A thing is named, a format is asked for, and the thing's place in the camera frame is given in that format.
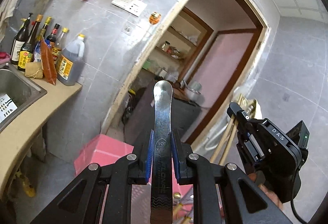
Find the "yellow label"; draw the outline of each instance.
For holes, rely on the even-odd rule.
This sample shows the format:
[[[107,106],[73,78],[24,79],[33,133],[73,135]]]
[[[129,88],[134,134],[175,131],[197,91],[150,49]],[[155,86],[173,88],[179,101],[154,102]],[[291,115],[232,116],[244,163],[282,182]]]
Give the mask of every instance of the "yellow label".
[[[61,53],[60,48],[53,47],[51,50],[51,54],[52,54],[52,57],[54,58],[55,65],[57,63],[57,59],[58,59],[58,56],[60,55],[60,53]]]
[[[73,62],[69,61],[66,57],[61,56],[57,62],[57,72],[65,80],[68,79],[69,73],[71,72]]]
[[[30,53],[29,51],[20,51],[18,66],[21,68],[25,68],[26,63],[31,62],[31,59],[32,59],[32,53]]]

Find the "white switch panel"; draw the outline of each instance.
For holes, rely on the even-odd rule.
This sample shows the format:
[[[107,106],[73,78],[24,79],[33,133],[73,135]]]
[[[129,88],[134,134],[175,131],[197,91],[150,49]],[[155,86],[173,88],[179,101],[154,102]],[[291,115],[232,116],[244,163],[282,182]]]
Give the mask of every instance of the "white switch panel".
[[[146,3],[140,0],[113,0],[112,4],[121,7],[122,9],[132,13],[133,15],[136,15],[137,17],[140,16],[142,11],[147,6]]]

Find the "doorway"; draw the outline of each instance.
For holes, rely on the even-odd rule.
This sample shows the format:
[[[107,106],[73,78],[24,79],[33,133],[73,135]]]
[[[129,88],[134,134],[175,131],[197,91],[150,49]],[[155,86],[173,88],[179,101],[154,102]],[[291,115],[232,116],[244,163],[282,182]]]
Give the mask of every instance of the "doorway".
[[[155,81],[161,77],[166,79],[164,74],[166,70],[169,70],[167,73],[172,76],[170,78],[172,83],[176,82],[173,88],[177,99],[189,102],[182,79],[193,86],[201,85],[200,93],[203,93],[200,101],[195,101],[195,104],[199,106],[198,113],[189,117],[186,125],[177,124],[178,127],[183,128],[180,136],[186,134],[186,142],[192,144],[203,136],[204,131],[210,129],[214,117],[223,114],[222,109],[227,107],[234,87],[245,80],[252,68],[252,63],[257,55],[260,55],[260,41],[265,39],[267,28],[258,9],[250,0],[218,1],[180,0],[173,7],[168,17],[157,28],[145,51],[140,55],[138,63],[129,74],[107,114],[103,128],[106,128],[112,121],[127,91],[135,86],[141,74],[145,74],[145,70],[158,77]],[[182,22],[188,23],[193,28],[183,30],[182,27],[188,25],[186,23],[183,25]],[[188,31],[193,29],[194,33],[188,34]],[[189,42],[182,42],[183,39],[178,38],[181,36]],[[170,45],[169,51],[166,49],[165,42]],[[158,65],[157,71],[152,63],[154,60]],[[224,61],[226,62],[222,64],[223,69],[220,70],[218,62]],[[211,85],[215,79],[212,76],[218,75],[216,71],[220,72],[220,78],[215,81],[213,88]],[[143,91],[152,97],[151,92]],[[150,103],[146,100],[139,104],[139,109],[141,105],[151,105],[152,99]],[[143,111],[136,112],[139,113],[135,114],[145,117]],[[141,120],[136,118],[135,122],[140,127]]]

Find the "gray tile wall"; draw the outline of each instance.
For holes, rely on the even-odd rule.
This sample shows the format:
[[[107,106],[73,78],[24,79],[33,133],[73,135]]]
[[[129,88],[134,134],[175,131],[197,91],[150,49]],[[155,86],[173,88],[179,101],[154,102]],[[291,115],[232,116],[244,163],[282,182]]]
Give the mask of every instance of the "gray tile wall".
[[[309,157],[300,171],[301,190],[296,211],[308,221],[328,191],[328,25],[281,17],[267,62],[251,98],[261,105],[263,117],[283,131],[303,120],[310,131]],[[285,212],[294,223],[290,205]]]
[[[68,101],[48,121],[48,147],[51,153],[73,161],[81,147],[100,132],[101,122],[119,89],[156,26],[150,27],[151,12],[162,20],[178,0],[143,0],[147,7],[137,18],[115,7],[112,0],[52,0],[46,16],[70,28],[68,40],[86,35],[83,90]],[[273,42],[280,15],[272,0],[254,0],[271,27],[263,58]],[[132,35],[122,29],[130,25]],[[264,64],[261,60],[258,69]]]

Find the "bottle label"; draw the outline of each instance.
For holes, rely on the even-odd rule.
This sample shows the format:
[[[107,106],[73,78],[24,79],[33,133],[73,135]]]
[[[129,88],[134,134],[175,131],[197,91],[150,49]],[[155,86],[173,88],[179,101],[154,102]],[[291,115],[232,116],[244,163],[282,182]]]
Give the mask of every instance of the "bottle label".
[[[73,62],[71,62],[64,56],[61,56],[57,62],[57,72],[60,76],[67,80],[69,73],[71,72],[72,66]]]
[[[51,33],[52,34],[57,34],[57,31],[58,31],[57,29],[53,29]]]
[[[55,65],[57,64],[57,59],[58,59],[60,53],[61,53],[60,48],[52,47],[51,54],[52,54],[52,57],[54,58]]]
[[[13,61],[18,61],[19,60],[19,52],[20,52],[20,49],[22,48],[22,45],[24,44],[25,42],[21,42],[21,41],[14,41],[14,44],[13,44],[13,51],[11,53],[11,60]]]
[[[18,66],[20,68],[25,68],[26,63],[31,62],[31,59],[32,59],[32,53],[28,51],[20,51]]]

